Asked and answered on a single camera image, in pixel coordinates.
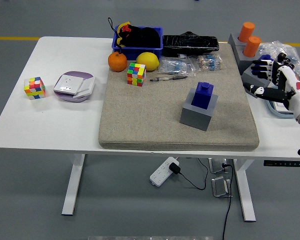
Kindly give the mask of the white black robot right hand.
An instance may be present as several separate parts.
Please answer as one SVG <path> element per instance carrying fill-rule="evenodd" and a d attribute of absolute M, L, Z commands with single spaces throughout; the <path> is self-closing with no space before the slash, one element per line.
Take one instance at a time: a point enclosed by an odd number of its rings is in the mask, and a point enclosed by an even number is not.
<path fill-rule="evenodd" d="M 270 59 L 254 60 L 252 63 L 252 74 L 271 81 L 277 88 L 248 82 L 243 83 L 244 88 L 258 98 L 283 103 L 287 110 L 293 112 L 296 121 L 300 122 L 300 80 L 290 65 Z"/>

